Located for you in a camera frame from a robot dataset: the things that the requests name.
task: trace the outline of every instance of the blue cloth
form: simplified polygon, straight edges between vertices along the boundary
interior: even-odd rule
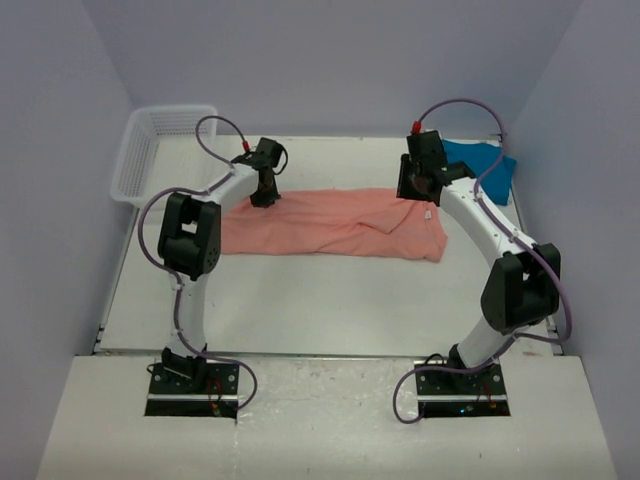
[[[486,143],[464,144],[448,140],[443,140],[442,143],[449,163],[464,162],[478,177],[494,164],[500,154],[499,147]],[[509,190],[515,168],[516,161],[505,156],[502,164],[482,181],[482,188],[493,203],[506,205],[509,202]]]

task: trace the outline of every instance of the white surface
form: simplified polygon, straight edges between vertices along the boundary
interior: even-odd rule
[[[417,425],[391,411],[409,360],[250,359],[261,389],[237,425],[143,417],[151,361],[74,360],[39,480],[616,478],[576,357],[505,360],[511,417]],[[415,414],[412,382],[400,398]]]
[[[216,113],[210,105],[163,105],[134,111],[120,145],[111,197],[142,208],[165,188],[203,187],[203,178],[211,174],[207,154],[202,149],[186,158],[182,154],[195,141],[198,120]],[[200,138],[209,147],[215,145],[217,123],[208,120],[200,127]],[[157,202],[155,208],[164,208],[164,202]]]
[[[249,138],[252,145],[257,138]],[[277,177],[284,195],[302,189],[395,189],[406,151],[404,138],[273,138],[290,154],[289,167]],[[228,156],[241,152],[237,137],[220,136],[218,145]],[[198,148],[194,140],[183,156]],[[217,165],[215,173],[222,171]],[[502,210],[518,224],[513,204]],[[223,256],[208,284],[209,350],[365,356],[448,352],[481,317],[489,267],[457,222],[444,213],[440,220],[449,241],[439,264],[333,255]],[[151,218],[145,227],[154,252],[159,222]],[[169,339],[170,315],[168,276],[146,261],[134,239],[101,348],[160,351]],[[543,326],[535,330],[544,334]],[[551,353],[548,345],[524,339],[513,351]]]

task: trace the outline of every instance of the white table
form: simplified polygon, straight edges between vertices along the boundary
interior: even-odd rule
[[[396,187],[404,138],[274,137],[290,154],[280,191]],[[250,137],[256,144],[258,137]],[[240,151],[221,136],[223,155]],[[177,161],[202,158],[193,142],[172,151]],[[170,175],[171,169],[164,169]],[[170,185],[171,178],[156,179]],[[519,224],[513,204],[503,211]],[[480,318],[489,267],[451,217],[440,214],[449,241],[442,261],[332,255],[223,256],[207,291],[205,332],[218,352],[320,356],[425,356],[446,353]],[[155,251],[160,218],[145,238]],[[170,332],[168,277],[129,245],[100,349],[159,352]],[[545,334],[545,326],[535,328]],[[521,340],[513,352],[550,355],[547,345]]]
[[[231,420],[143,416],[145,357],[74,360],[40,480],[614,480],[576,357],[502,362],[511,417],[398,423],[408,359],[258,359],[261,388]],[[247,376],[240,376],[247,392]],[[415,414],[407,382],[400,410]]]

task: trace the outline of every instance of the pink cloth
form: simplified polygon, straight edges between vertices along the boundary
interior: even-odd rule
[[[267,209],[254,208],[247,199],[222,219],[222,253],[439,261],[447,236],[436,206],[395,193],[385,188],[284,192]]]

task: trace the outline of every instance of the white laundry basket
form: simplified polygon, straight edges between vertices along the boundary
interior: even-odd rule
[[[196,142],[195,128],[200,118],[216,113],[210,105],[167,105],[134,111],[120,146],[111,197],[142,208],[153,195],[168,187],[206,187],[212,179],[215,160]],[[217,120],[200,126],[200,137],[210,148],[216,127]],[[158,201],[154,210],[164,205],[165,201]]]

